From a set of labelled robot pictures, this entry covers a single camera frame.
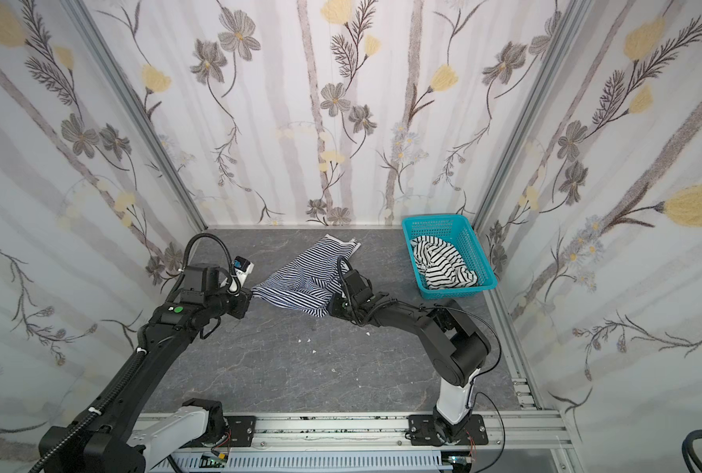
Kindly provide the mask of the blue white striped tank top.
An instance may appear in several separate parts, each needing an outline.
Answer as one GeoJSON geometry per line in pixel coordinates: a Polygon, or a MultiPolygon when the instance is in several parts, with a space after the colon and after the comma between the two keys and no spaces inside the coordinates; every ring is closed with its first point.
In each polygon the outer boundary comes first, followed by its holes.
{"type": "Polygon", "coordinates": [[[350,259],[361,242],[325,235],[252,290],[254,297],[289,311],[328,317],[330,300],[341,293],[339,257],[350,259]]]}

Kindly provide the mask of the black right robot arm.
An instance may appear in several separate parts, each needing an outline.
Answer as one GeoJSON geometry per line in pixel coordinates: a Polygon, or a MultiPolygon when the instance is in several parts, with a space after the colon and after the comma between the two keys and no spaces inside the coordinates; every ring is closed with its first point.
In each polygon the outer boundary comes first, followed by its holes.
{"type": "Polygon", "coordinates": [[[409,418],[410,443],[445,447],[465,439],[485,445],[487,437],[477,435],[479,416],[474,406],[477,379],[497,368],[503,356],[503,346],[489,340],[497,336],[494,328],[454,300],[414,305],[376,293],[370,280],[344,256],[337,258],[336,272],[340,291],[327,305],[329,315],[359,327],[394,328],[417,337],[441,378],[433,412],[409,418]]]}

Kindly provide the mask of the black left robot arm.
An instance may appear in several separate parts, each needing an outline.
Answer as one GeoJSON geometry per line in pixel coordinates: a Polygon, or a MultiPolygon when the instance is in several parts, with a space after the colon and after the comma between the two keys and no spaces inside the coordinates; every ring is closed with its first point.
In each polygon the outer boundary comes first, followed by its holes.
{"type": "Polygon", "coordinates": [[[209,232],[193,236],[183,252],[183,272],[138,330],[133,354],[69,426],[43,435],[33,471],[145,471],[153,463],[149,447],[128,442],[147,401],[196,339],[210,337],[225,315],[244,318],[251,299],[222,238],[209,232]]]}

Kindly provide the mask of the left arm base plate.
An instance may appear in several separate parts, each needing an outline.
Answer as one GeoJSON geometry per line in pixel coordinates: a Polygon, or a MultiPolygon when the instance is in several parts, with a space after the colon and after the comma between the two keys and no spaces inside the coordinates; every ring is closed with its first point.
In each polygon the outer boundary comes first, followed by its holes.
{"type": "Polygon", "coordinates": [[[218,415],[207,428],[213,447],[250,447],[256,432],[256,416],[218,415]]]}

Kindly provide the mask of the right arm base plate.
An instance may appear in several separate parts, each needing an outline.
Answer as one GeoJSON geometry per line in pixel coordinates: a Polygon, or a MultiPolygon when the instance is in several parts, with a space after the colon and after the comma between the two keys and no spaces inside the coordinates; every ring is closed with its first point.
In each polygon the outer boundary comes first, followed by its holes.
{"type": "Polygon", "coordinates": [[[483,418],[469,414],[459,423],[449,424],[440,414],[412,414],[407,418],[404,437],[414,447],[448,447],[449,445],[488,445],[483,418]]]}

